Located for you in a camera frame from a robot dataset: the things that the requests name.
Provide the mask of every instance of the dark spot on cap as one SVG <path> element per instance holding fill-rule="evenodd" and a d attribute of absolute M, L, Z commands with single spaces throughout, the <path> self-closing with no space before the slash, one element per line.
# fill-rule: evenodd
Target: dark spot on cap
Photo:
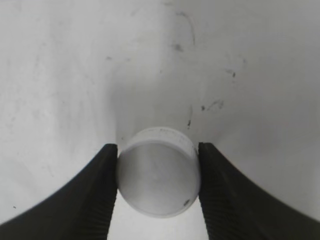
<path fill-rule="evenodd" d="M 190 199 L 184 202 L 183 206 L 187 206 L 187 204 L 190 202 Z"/>

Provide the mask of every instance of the scuff mark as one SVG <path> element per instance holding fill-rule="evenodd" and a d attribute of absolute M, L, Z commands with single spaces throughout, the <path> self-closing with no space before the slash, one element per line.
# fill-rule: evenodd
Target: scuff mark
<path fill-rule="evenodd" d="M 217 106 L 220 110 L 224 107 L 225 101 L 223 100 L 215 100 L 213 103 L 210 104 L 210 106 L 208 106 L 208 108 L 206 109 L 207 111 L 210 111 L 214 106 Z"/>
<path fill-rule="evenodd" d="M 191 120 L 192 120 L 192 115 L 193 114 L 194 114 L 194 110 L 193 110 L 192 105 L 190 105 L 189 112 L 188 112 L 188 124 L 187 124 L 187 129 L 188 130 L 190 129 L 190 126 L 191 126 Z"/>
<path fill-rule="evenodd" d="M 51 175 L 51 177 L 54 178 L 55 176 L 54 176 L 54 174 L 53 174 L 53 172 L 52 172 L 52 170 L 51 170 L 51 167 L 50 167 L 49 165 L 47 165 L 46 168 L 48 169 L 48 172 L 49 172 L 49 174 Z"/>
<path fill-rule="evenodd" d="M 195 27 L 191 21 L 190 16 L 187 13 L 185 13 L 184 11 L 177 12 L 176 15 L 184 17 L 186 19 L 186 21 L 188 22 L 188 24 L 190 26 L 191 35 L 192 35 L 192 43 L 193 43 L 193 46 L 195 46 L 196 45 L 196 33 L 195 33 Z"/>
<path fill-rule="evenodd" d="M 184 49 L 183 47 L 180 45 L 180 44 L 174 44 L 172 45 L 173 49 L 177 52 L 180 52 L 180 53 L 183 53 L 184 52 Z"/>
<path fill-rule="evenodd" d="M 227 74 L 232 74 L 232 75 L 235 73 L 235 71 L 233 71 L 232 69 L 228 69 L 228 68 L 225 70 L 225 72 Z"/>
<path fill-rule="evenodd" d="M 166 7 L 172 7 L 174 4 L 172 2 L 164 2 L 163 5 Z"/>
<path fill-rule="evenodd" d="M 188 125 L 187 125 L 188 130 L 190 129 L 190 125 L 191 125 L 191 120 L 188 121 Z"/>

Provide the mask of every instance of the black speck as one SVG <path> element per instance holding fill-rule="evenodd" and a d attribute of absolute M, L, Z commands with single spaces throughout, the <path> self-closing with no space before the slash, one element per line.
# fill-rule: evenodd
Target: black speck
<path fill-rule="evenodd" d="M 182 48 L 182 46 L 180 44 L 174 44 L 172 47 L 177 52 L 180 52 L 180 53 L 184 52 L 184 49 Z"/>
<path fill-rule="evenodd" d="M 190 202 L 190 199 L 184 202 L 183 206 L 187 206 L 187 204 Z"/>
<path fill-rule="evenodd" d="M 191 125 L 191 119 L 188 121 L 188 129 L 190 129 L 190 125 Z"/>

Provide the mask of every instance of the white surface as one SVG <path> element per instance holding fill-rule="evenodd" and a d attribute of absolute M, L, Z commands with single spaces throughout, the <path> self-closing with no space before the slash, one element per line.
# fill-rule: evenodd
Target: white surface
<path fill-rule="evenodd" d="M 172 128 L 138 132 L 116 165 L 122 197 L 138 212 L 172 218 L 185 212 L 200 191 L 200 164 L 192 141 Z"/>
<path fill-rule="evenodd" d="M 104 143 L 122 147 L 153 126 L 213 142 L 320 220 L 319 7 L 0 0 L 0 220 L 57 190 Z M 109 239 L 128 237 L 206 239 L 206 230 L 198 204 L 153 221 L 118 196 Z"/>

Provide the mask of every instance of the white cap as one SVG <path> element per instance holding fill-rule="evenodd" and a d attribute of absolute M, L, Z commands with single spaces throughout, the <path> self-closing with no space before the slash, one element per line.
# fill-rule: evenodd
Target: white cap
<path fill-rule="evenodd" d="M 187 210 L 201 184 L 196 149 L 167 127 L 137 133 L 120 154 L 117 184 L 126 202 L 148 216 L 168 218 Z"/>

